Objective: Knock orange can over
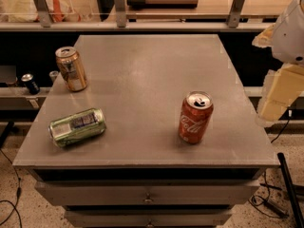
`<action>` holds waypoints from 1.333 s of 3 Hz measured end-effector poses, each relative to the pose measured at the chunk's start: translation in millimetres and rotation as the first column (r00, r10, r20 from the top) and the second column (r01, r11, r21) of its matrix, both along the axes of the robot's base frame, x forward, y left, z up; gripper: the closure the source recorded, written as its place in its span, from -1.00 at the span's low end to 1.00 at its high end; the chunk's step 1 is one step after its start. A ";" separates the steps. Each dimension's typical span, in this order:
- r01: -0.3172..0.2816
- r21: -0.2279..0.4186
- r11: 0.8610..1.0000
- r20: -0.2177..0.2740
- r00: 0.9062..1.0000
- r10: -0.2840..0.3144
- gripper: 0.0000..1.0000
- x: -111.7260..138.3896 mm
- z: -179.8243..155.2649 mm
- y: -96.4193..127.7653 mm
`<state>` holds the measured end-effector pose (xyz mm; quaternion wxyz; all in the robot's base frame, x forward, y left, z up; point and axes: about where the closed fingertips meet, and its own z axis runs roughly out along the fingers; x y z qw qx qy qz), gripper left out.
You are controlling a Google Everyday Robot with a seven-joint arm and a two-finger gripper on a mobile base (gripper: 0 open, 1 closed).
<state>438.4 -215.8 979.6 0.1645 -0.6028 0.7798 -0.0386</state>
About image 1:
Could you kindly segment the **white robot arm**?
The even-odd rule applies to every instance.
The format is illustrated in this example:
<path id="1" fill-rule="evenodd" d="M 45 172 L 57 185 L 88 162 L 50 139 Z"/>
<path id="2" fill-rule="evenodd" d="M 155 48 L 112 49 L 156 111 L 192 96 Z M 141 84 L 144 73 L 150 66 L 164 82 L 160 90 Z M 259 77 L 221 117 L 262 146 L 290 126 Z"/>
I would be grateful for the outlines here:
<path id="1" fill-rule="evenodd" d="M 252 42 L 270 48 L 272 56 L 283 63 L 264 78 L 256 122 L 272 126 L 304 91 L 304 0 L 292 0 L 276 22 Z"/>

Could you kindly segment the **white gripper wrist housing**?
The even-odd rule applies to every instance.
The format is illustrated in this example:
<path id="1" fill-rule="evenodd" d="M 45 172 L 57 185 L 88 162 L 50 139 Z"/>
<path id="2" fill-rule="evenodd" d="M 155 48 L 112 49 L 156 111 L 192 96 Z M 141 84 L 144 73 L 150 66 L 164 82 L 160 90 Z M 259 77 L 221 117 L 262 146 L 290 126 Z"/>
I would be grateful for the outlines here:
<path id="1" fill-rule="evenodd" d="M 261 99 L 257 105 L 256 123 L 270 127 L 286 112 L 304 91 L 304 12 L 292 3 L 252 41 L 257 48 L 272 47 L 273 56 L 284 64 L 269 70 L 264 78 Z"/>

